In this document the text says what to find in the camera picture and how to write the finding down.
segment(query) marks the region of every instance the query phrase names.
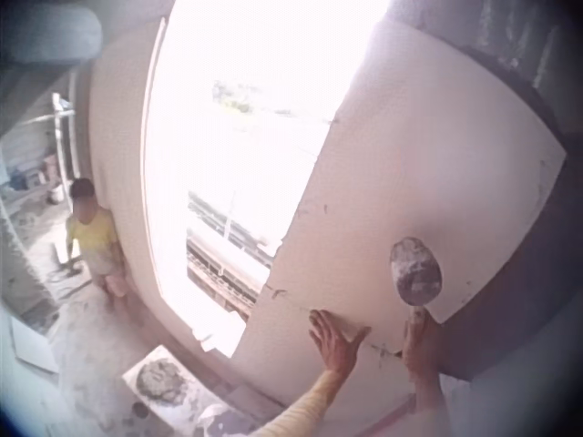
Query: concrete floor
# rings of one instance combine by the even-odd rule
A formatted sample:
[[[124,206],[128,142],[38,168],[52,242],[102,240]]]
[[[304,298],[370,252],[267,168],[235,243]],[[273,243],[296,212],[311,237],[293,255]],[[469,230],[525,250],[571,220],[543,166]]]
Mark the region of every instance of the concrete floor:
[[[75,411],[110,436],[171,435],[155,416],[132,413],[138,399],[121,379],[157,341],[119,306],[109,310],[104,292],[93,285],[64,303],[60,314],[48,338],[61,371],[59,390]]]
[[[46,334],[60,369],[58,391],[70,409],[60,417],[93,422],[113,437],[171,435],[155,416],[140,419],[132,413],[138,399],[121,379],[159,345],[158,336],[145,328],[138,298],[130,299],[131,316],[118,305],[108,309],[105,293],[88,282],[87,269],[69,277],[59,266],[54,243],[65,238],[68,215],[66,203],[49,206],[39,195],[11,217],[38,278],[60,306],[59,318]],[[47,403],[49,410],[52,404]]]
[[[84,430],[81,433],[91,437],[173,435],[173,430],[154,414],[141,419],[132,411],[139,399],[122,380],[126,371],[162,344],[196,375],[198,391],[210,393],[208,388],[225,391],[229,385],[184,350],[137,295],[128,296],[127,307],[116,301],[111,308],[107,305],[104,291],[90,283],[87,269],[73,277],[67,275],[58,264],[54,244],[65,238],[68,215],[66,203],[50,206],[44,196],[39,195],[28,200],[10,218],[36,275],[59,306],[56,321],[28,322],[34,329],[45,333],[59,366],[59,374],[49,378],[50,381],[44,378],[39,383],[23,383],[20,380],[29,381],[30,376],[15,376],[13,385],[8,384],[8,388],[13,389],[2,396],[2,401],[14,404],[17,417],[32,414],[39,418],[34,423],[34,429],[27,433],[35,437],[46,436],[46,430],[51,427],[50,437],[79,435],[79,430]],[[7,334],[9,323],[4,320],[3,323],[6,325],[3,326],[5,349],[12,351],[3,357],[3,368],[18,370],[11,373],[4,371],[4,382],[5,375],[20,375],[30,370],[15,357],[12,345],[8,347],[12,341]],[[40,397],[36,395],[36,386],[40,386],[44,393]],[[199,418],[197,423],[211,407],[226,406],[209,395],[200,395],[198,401],[199,408],[193,415],[193,419]],[[205,423],[204,429],[207,430],[212,420],[209,422],[206,419]],[[222,435],[222,432],[209,433],[202,428],[201,431],[200,435]]]

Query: cement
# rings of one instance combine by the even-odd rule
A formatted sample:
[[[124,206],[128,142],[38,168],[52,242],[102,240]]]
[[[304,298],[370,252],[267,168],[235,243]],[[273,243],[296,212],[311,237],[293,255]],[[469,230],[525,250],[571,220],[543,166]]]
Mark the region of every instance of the cement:
[[[146,364],[139,371],[136,387],[153,401],[181,405],[186,398],[187,383],[179,368],[168,360]]]

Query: boy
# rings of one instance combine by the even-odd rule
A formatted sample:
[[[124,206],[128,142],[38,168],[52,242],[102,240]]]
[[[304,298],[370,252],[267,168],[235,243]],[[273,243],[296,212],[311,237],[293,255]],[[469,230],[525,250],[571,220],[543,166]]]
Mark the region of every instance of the boy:
[[[69,196],[73,200],[73,214],[66,221],[68,267],[73,269],[71,254],[76,239],[93,283],[106,292],[113,306],[113,298],[124,298],[128,291],[113,217],[109,210],[99,206],[93,183],[87,178],[75,179]]]

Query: white panel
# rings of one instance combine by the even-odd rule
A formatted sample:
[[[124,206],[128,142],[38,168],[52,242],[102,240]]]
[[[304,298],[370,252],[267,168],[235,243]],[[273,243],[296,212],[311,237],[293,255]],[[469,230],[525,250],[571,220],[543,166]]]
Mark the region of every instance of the white panel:
[[[238,371],[278,400],[295,399],[322,367],[307,310],[329,309],[373,332],[327,418],[380,419],[406,391],[400,364],[377,352],[400,350],[408,314],[393,287],[392,245],[416,236],[433,251],[444,289],[429,310],[446,320],[508,261],[564,157],[532,110],[481,66],[413,28],[381,23],[233,356]],[[274,290],[287,292],[273,298]]]

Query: leg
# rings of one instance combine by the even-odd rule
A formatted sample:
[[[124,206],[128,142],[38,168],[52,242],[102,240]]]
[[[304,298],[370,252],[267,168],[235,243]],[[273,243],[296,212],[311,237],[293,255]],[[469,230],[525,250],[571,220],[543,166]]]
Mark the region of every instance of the leg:
[[[122,274],[114,274],[106,276],[107,289],[111,296],[115,296],[115,301],[119,303],[119,307],[128,318],[131,319],[131,314],[128,306],[128,291],[129,286]]]
[[[110,291],[109,287],[107,286],[106,277],[103,275],[96,274],[91,269],[89,270],[89,273],[91,274],[91,280],[93,281],[93,284],[96,285],[97,287],[99,287],[100,289],[102,289],[103,291],[105,291],[106,296],[107,296],[107,309],[112,310],[113,309],[113,296],[111,295],[111,291]]]

